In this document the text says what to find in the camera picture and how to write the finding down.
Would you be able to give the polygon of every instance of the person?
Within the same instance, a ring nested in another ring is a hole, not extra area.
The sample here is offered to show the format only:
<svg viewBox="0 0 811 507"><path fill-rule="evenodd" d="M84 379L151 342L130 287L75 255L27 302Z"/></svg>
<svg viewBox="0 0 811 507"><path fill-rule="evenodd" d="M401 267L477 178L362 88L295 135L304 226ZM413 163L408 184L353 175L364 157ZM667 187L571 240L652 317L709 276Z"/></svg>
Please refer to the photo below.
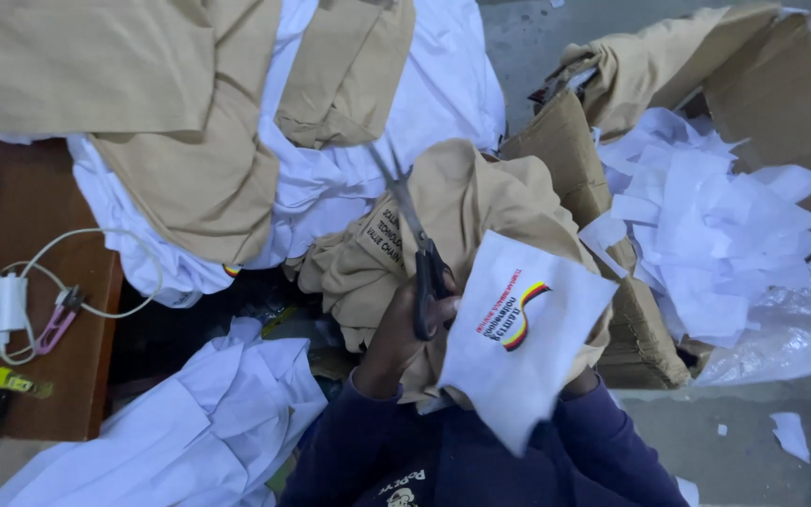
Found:
<svg viewBox="0 0 811 507"><path fill-rule="evenodd" d="M455 292L452 278L447 279ZM424 343L412 331L415 286L400 287L343 393L323 412L280 507L684 506L677 482L591 369L568 383L551 421L512 455L474 411L419 415L399 379ZM460 297L437 301L432 336Z"/></svg>

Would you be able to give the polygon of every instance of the white cable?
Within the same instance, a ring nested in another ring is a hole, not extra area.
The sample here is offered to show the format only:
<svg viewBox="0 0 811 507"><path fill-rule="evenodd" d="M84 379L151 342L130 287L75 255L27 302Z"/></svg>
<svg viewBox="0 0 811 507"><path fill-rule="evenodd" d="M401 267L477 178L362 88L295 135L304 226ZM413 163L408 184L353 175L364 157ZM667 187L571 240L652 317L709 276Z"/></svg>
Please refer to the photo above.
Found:
<svg viewBox="0 0 811 507"><path fill-rule="evenodd" d="M125 235L128 235L128 236L132 237L133 239L136 240L137 243L140 244L140 247L142 247L142 251L146 253L146 255L149 257L149 259L152 261L152 263L155 264L155 271L159 274L159 281L158 281L158 283L156 283L155 290L152 291L152 294L146 300L144 300L142 303L140 303L137 307L135 307L134 309L132 309L130 311L125 311L124 313L118 313L118 314L105 313L104 311L99 310L99 309L94 308L94 307L91 307L91 306L89 306L89 305L87 305L86 303L83 302L83 303L80 303L80 306L84 310L88 311L89 313L92 313L93 315L97 315L99 317L123 318L123 317L127 317L129 315L132 315L132 314L140 311L142 309L142 307L148 305L152 301L152 299L155 298L155 295L158 294L159 291L161 290L161 276L162 276L162 274L161 274L161 264L159 263L159 260L155 257L155 255L152 254L152 251L146 246L146 244L142 242L142 240L140 239L140 236L136 236L131 231L127 231L127 230L124 230L124 229L100 229L100 228L96 227L96 228L88 228L88 229L77 229L76 231L69 231L69 232L67 232L67 233L53 239L51 242L49 242L48 245L44 246L41 250L39 250L39 252L33 257L33 259L30 259L29 261L17 261L17 262L15 262L13 264L10 264L10 265L6 266L2 270L0 270L0 272L1 271L7 271L7 270L9 270L11 268L14 268L15 266L25 265L25 267L23 268L23 271L21 271L21 274L18 276L19 279L23 279L23 278L27 277L27 273L30 271L31 268L36 268L38 271L41 271L43 274L48 276L51 279L52 282L55 282L55 285L57 285L59 287L59 290L66 291L68 288L67 288L67 286L65 286L64 282L62 282L59 279L59 277L55 276L55 273L53 273L52 271L49 271L48 269L42 267L37 262L39 261L39 259L43 255L46 254L46 252L49 251L49 249L51 247L53 247L55 244L57 244L62 239L66 238L68 236L78 235L78 234L82 234L82 233L118 233L118 234L125 234ZM23 318L24 318L24 326L25 326L26 331L27 331L27 339L30 341L30 345L23 348L23 349L21 349L21 350L19 350L19 351L17 351L17 352L12 352L12 353L6 352L6 346L5 345L0 345L0 357L2 358L3 361L5 361L6 363L11 364L13 366L29 363L33 358L36 357L36 345L35 345L36 342L35 342L35 338L34 338L34 335L33 335L33 328L32 328L32 326L30 324L30 318L27 317L26 307L24 308ZM27 353L28 351L30 352L30 355L27 356L26 358L18 359L18 360L14 359L15 356Z"/></svg>

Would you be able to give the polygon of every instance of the khaki garment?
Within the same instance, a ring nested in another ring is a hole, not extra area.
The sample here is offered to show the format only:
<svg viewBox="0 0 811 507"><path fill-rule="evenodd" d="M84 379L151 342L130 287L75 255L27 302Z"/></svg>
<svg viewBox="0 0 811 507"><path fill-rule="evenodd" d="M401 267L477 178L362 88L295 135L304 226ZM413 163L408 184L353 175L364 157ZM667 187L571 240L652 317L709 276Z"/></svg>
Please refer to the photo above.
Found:
<svg viewBox="0 0 811 507"><path fill-rule="evenodd" d="M204 130L91 138L161 237L237 264L258 255L270 232L279 165L257 125L281 0L208 5L217 69Z"/></svg>
<svg viewBox="0 0 811 507"><path fill-rule="evenodd" d="M0 132L199 130L214 38L197 0L0 0Z"/></svg>
<svg viewBox="0 0 811 507"><path fill-rule="evenodd" d="M764 2L704 8L633 35L569 44L561 64L598 59L599 74L585 86L583 106L588 122L610 139L634 128L648 108L675 108L757 31L767 29L779 10Z"/></svg>
<svg viewBox="0 0 811 507"><path fill-rule="evenodd" d="M409 179L415 207L429 236L460 281L467 282L484 231L582 262L599 274L581 246L578 226L559 205L546 166L536 157L489 162L467 140L435 144L414 163ZM400 216L389 192L369 214L343 233L323 236L306 255L299 287L322 292L325 311L340 323L352 352L370 346L377 324L397 286L414 274L414 238L400 232ZM575 360L571 378L599 359L608 344L610 308L597 322L588 345ZM403 376L402 402L438 396L446 336L438 336ZM462 406L467 399L448 389Z"/></svg>
<svg viewBox="0 0 811 507"><path fill-rule="evenodd" d="M303 35L275 121L319 149L384 132L412 45L413 0L321 0Z"/></svg>

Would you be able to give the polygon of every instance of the navy sweatshirt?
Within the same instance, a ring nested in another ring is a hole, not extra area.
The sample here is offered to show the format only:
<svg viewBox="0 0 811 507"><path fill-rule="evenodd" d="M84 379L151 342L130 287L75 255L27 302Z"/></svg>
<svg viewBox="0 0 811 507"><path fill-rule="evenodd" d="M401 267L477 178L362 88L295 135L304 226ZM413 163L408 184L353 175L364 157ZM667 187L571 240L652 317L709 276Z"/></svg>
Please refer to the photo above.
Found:
<svg viewBox="0 0 811 507"><path fill-rule="evenodd" d="M278 505L687 507L602 383L560 400L521 458L473 411L419 416L398 399L366 398L349 380L324 411Z"/></svg>

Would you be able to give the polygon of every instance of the hand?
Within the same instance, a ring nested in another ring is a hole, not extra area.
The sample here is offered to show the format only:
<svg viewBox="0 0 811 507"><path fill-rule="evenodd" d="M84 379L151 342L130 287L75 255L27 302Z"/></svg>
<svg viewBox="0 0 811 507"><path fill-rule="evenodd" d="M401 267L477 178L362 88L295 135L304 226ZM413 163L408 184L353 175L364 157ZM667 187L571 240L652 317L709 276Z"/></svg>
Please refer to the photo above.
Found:
<svg viewBox="0 0 811 507"><path fill-rule="evenodd" d="M565 401L577 399L597 387L599 387L599 375L588 366L584 368L584 371L573 381L567 383L565 387L562 388L562 393L559 397Z"/></svg>
<svg viewBox="0 0 811 507"><path fill-rule="evenodd" d="M456 293L458 286L452 275L444 274L446 288ZM373 399L387 399L397 395L399 379L414 359L422 353L425 343L415 337L414 294L416 291L414 277L400 285L387 311L380 318L380 324L368 346L361 365L352 375L352 383L363 396ZM451 296L435 301L428 308L428 328L431 336L439 334L445 322L456 317L461 296Z"/></svg>

